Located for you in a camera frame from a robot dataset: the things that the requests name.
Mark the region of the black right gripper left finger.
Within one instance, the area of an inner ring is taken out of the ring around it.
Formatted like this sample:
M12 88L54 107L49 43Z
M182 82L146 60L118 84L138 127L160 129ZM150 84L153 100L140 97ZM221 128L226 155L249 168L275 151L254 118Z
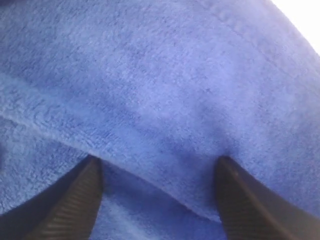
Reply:
M102 163L89 155L38 195L2 214L0 238L87 240L102 195Z

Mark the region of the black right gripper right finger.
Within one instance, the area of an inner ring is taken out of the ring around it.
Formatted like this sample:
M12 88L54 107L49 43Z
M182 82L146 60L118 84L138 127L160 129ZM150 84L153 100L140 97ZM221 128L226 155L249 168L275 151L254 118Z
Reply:
M318 240L320 220L256 180L237 162L215 164L215 203L229 240Z

